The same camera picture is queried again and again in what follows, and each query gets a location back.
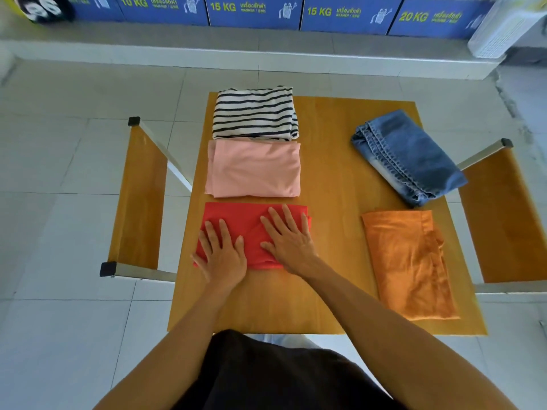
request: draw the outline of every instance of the left hand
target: left hand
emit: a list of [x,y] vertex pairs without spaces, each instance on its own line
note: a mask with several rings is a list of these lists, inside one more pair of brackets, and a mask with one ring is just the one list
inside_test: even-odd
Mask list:
[[232,245],[232,239],[226,222],[219,221],[222,237],[222,247],[218,236],[210,221],[205,222],[207,235],[200,230],[199,240],[207,262],[197,254],[192,255],[192,259],[202,270],[207,286],[218,290],[223,294],[229,294],[247,273],[247,258],[243,251],[243,236],[236,239],[235,247]]

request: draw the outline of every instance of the black shirt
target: black shirt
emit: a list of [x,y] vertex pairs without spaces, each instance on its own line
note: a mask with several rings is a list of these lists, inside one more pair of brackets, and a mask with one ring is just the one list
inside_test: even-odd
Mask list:
[[406,409],[356,364],[326,349],[285,348],[226,330],[211,339],[179,409]]

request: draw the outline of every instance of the folded pink shirt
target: folded pink shirt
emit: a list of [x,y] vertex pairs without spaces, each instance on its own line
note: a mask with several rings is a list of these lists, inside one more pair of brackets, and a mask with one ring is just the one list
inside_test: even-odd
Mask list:
[[300,144],[246,139],[209,141],[205,193],[215,198],[299,196]]

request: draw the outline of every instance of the folded striped shirt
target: folded striped shirt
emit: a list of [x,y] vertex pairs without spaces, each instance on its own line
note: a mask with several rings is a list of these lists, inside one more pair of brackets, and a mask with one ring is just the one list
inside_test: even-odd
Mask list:
[[293,89],[278,86],[219,92],[213,114],[213,139],[236,137],[285,141],[298,138]]

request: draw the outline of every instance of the right hand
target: right hand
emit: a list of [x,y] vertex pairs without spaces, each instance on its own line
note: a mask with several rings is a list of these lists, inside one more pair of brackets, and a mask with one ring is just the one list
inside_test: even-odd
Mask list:
[[260,220],[266,228],[266,232],[273,240],[260,243],[260,247],[270,252],[287,272],[301,275],[303,268],[313,260],[317,259],[317,252],[311,240],[307,216],[302,213],[302,231],[298,230],[293,215],[286,204],[283,205],[283,213],[287,224],[281,220],[277,211],[270,207],[268,213],[272,216],[275,227],[266,217],[261,216]]

